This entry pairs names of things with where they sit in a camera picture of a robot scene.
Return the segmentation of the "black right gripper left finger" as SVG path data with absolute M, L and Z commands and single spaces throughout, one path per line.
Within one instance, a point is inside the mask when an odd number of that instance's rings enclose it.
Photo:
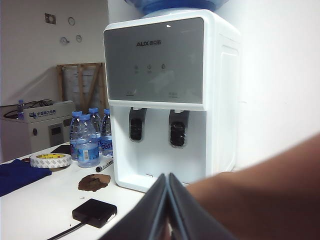
M 162 240 L 167 207 L 166 176 L 161 174 L 136 206 L 101 240 Z

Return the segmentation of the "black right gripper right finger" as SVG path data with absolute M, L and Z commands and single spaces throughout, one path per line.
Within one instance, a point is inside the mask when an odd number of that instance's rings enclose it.
M 172 240 L 233 240 L 234 236 L 193 198 L 178 178 L 167 179 L 167 212 Z

